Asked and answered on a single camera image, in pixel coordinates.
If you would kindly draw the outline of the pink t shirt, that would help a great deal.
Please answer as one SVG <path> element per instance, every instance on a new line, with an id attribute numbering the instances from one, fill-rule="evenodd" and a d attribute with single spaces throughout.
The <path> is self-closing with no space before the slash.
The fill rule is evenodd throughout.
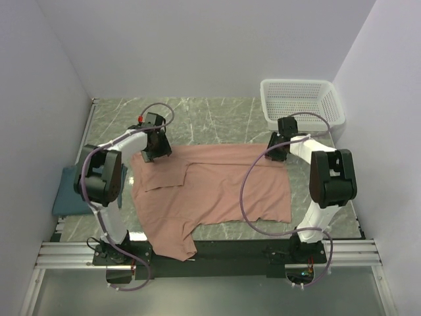
<path id="1" fill-rule="evenodd" d="M 288 223 L 291 190 L 286 166 L 255 159 L 264 144 L 180 145 L 146 163 L 132 156 L 132 199 L 158 255 L 185 261 L 197 252 L 191 233 L 200 224 L 247 218 Z"/>

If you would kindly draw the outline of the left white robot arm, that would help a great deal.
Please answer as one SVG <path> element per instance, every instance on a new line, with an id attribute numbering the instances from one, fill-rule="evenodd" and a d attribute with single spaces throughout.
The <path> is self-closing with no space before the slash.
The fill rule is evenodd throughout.
<path id="1" fill-rule="evenodd" d="M 101 240 L 110 245 L 108 256 L 114 263 L 127 263 L 132 255 L 125 244 L 129 233 L 119 215 L 117 199 L 123 162 L 136 153 L 146 163 L 172 153 L 166 137 L 166 119 L 156 113 L 143 113 L 138 124 L 101 145 L 85 145 L 74 178 L 74 191 L 93 212 L 101 227 Z"/>

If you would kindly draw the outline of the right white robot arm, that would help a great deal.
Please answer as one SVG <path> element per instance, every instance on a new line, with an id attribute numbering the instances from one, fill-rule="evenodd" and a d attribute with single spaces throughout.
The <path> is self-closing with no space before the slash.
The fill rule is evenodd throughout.
<path id="1" fill-rule="evenodd" d="M 265 157 L 285 161 L 289 154 L 310 165 L 309 194 L 311 203 L 297 226 L 299 240 L 290 244 L 289 256 L 302 263 L 312 254 L 310 244 L 323 239 L 334 215 L 357 195 L 357 181 L 353 157 L 348 149 L 328 147 L 308 134 L 298 131 L 293 116 L 278 119 Z"/>

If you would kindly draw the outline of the white plastic basket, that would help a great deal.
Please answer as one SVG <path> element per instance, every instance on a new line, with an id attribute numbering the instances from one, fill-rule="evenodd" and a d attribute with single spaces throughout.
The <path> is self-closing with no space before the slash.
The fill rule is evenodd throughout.
<path id="1" fill-rule="evenodd" d="M 295 113 L 300 131 L 324 131 L 345 123 L 345 114 L 334 85 L 326 80 L 265 79 L 260 83 L 262 111 L 268 129 L 278 129 L 278 119 Z"/>

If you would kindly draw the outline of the folded blue t shirt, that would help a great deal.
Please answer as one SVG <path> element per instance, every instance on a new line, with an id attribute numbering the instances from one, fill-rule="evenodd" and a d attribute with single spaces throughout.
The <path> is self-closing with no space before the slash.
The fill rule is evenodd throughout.
<path id="1" fill-rule="evenodd" d="M 72 165 L 62 170 L 61 182 L 53 204 L 52 214 L 57 217 L 92 215 L 88 204 L 74 191 L 74 178 L 77 166 Z"/>

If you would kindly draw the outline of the black base beam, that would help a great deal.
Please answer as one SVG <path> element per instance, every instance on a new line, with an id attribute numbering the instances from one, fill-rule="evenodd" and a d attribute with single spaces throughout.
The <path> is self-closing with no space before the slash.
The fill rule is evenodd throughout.
<path id="1" fill-rule="evenodd" d="M 196 254 L 180 261 L 158 255 L 149 242 L 124 244 L 123 250 L 141 259 L 136 261 L 101 242 L 95 247 L 92 264 L 107 268 L 107 279 L 117 283 L 128 282 L 128 275 L 137 280 L 211 276 L 285 278 L 288 265 L 311 269 L 315 264 L 329 263 L 332 258 L 322 242 L 305 244 L 294 239 L 196 241 L 195 247 Z M 111 271 L 119 266 L 127 274 Z"/>

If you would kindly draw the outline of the aluminium frame rail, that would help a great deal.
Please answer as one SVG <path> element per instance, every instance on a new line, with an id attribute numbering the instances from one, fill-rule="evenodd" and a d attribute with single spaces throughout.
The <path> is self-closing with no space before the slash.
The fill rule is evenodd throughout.
<path id="1" fill-rule="evenodd" d="M 374 267 L 382 260 L 373 240 L 324 240 L 324 251 L 333 251 L 331 267 Z M 93 250 L 82 242 L 44 242 L 38 253 L 37 269 L 106 269 L 93 265 Z"/>

